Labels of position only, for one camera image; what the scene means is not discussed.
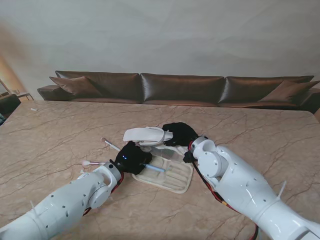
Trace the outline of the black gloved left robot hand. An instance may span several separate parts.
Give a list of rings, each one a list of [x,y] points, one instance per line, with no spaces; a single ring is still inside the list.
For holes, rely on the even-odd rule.
[[[152,161],[152,154],[144,152],[133,141],[129,141],[117,154],[114,164],[119,171],[131,173],[134,175],[140,174]]]

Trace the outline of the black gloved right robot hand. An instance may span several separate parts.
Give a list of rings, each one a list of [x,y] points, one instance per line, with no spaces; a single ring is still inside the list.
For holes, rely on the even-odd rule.
[[[184,122],[173,122],[164,124],[162,129],[172,133],[172,139],[164,141],[164,145],[170,147],[188,147],[199,135],[194,129]]]

